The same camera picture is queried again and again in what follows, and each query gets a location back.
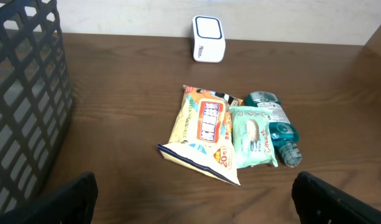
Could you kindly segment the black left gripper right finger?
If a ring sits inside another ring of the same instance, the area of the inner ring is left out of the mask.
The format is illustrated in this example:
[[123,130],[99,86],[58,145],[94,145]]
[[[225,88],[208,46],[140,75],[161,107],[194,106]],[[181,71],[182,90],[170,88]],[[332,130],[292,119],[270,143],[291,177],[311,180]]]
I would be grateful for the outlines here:
[[291,197],[302,224],[381,224],[381,211],[309,172],[297,175]]

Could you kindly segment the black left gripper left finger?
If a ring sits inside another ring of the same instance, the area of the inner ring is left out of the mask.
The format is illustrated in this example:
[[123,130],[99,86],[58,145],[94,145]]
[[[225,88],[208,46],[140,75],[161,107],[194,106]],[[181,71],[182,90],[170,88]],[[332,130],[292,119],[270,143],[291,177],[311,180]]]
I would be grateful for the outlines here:
[[97,198],[94,173],[85,172],[55,191],[0,215],[0,224],[90,224]]

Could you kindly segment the teal mouthwash bottle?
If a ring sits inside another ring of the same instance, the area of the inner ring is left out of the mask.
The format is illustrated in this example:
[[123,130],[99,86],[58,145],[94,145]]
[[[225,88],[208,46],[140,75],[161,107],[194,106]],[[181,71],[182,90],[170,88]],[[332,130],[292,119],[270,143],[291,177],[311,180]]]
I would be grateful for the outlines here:
[[246,105],[272,112],[269,116],[269,130],[275,151],[286,166],[298,166],[303,158],[297,146],[300,136],[286,116],[277,96],[266,91],[255,91],[247,96]]

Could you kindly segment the teal package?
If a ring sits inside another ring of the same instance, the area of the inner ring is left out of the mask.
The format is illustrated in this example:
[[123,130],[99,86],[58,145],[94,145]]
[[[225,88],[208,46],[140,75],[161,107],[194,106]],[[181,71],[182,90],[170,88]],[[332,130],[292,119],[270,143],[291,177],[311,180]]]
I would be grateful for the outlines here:
[[238,169],[260,164],[278,166],[269,124],[272,112],[252,106],[232,106],[232,142]]

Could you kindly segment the orange wiper sheet bag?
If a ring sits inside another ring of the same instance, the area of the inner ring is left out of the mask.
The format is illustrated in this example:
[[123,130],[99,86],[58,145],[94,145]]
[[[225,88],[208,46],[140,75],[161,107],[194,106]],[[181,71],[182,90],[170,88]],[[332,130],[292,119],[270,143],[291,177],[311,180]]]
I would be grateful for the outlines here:
[[189,85],[170,138],[158,150],[163,158],[212,178],[239,185],[229,108],[242,100]]

